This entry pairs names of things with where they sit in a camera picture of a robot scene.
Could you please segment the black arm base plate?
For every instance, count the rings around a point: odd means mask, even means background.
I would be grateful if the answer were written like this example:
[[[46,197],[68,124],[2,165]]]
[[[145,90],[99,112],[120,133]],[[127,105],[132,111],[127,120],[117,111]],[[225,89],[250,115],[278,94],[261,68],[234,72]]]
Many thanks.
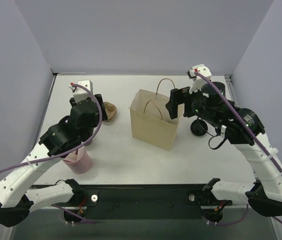
[[[83,193],[62,207],[86,208],[89,220],[194,220],[219,222],[231,201],[217,200],[204,184],[82,185]]]

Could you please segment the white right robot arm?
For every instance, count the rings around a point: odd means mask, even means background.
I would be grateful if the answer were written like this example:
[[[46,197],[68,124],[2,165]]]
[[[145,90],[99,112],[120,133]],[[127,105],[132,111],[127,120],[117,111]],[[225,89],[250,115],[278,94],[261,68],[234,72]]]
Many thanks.
[[[217,136],[240,151],[255,177],[252,183],[213,178],[202,189],[201,198],[208,204],[247,204],[264,217],[282,216],[282,163],[257,114],[227,100],[221,82],[206,83],[198,91],[172,89],[166,104],[171,119],[177,117],[179,105],[184,105],[184,117],[196,116],[209,123]]]

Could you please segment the beige paper bag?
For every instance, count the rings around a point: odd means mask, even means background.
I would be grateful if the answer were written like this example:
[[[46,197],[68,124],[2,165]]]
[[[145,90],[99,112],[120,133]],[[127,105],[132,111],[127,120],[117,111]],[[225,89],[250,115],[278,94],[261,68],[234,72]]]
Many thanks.
[[[166,104],[169,97],[156,92],[140,89],[130,105],[132,137],[164,150],[171,150],[177,130],[183,117],[184,104],[177,110],[177,118],[170,118]]]

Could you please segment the brown cardboard cup carrier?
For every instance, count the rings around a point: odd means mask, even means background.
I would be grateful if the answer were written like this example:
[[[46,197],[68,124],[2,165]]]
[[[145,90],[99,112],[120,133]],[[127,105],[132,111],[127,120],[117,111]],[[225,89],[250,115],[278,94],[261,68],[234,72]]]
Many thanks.
[[[110,102],[104,102],[104,109],[107,116],[106,122],[113,121],[117,114],[117,107]]]

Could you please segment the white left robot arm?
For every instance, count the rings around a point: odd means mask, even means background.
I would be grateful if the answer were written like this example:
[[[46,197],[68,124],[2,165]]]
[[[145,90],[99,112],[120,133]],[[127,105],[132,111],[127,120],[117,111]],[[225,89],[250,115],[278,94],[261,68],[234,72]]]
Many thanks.
[[[101,94],[80,101],[72,97],[70,104],[70,114],[50,126],[28,156],[0,181],[1,225],[14,227],[38,209],[58,203],[76,206],[84,200],[84,191],[74,179],[31,188],[53,165],[73,152],[81,153],[107,119]]]

